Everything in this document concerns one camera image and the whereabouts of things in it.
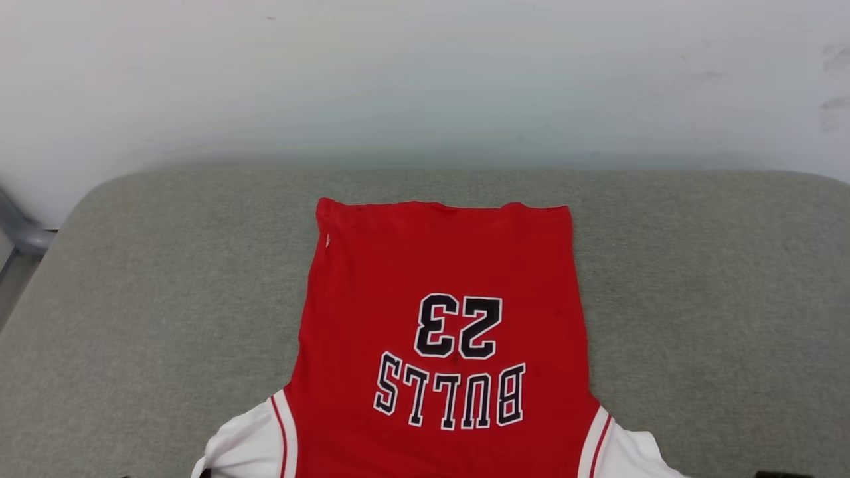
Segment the red basketball jersey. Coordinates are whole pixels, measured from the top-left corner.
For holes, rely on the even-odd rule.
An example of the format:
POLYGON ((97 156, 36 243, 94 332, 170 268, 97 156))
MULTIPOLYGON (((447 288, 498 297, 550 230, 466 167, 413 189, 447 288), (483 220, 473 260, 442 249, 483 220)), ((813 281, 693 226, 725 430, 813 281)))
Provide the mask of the red basketball jersey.
POLYGON ((294 373, 191 478, 685 478, 591 393, 570 209, 316 218, 294 373))

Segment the grey metal post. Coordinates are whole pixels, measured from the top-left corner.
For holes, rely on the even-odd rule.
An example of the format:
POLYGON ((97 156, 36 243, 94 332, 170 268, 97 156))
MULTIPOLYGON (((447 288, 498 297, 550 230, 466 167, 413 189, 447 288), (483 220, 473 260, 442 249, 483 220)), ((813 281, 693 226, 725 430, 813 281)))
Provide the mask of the grey metal post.
POLYGON ((13 248, 22 254, 44 256, 58 231, 43 229, 24 215, 3 187, 0 187, 0 230, 13 248))

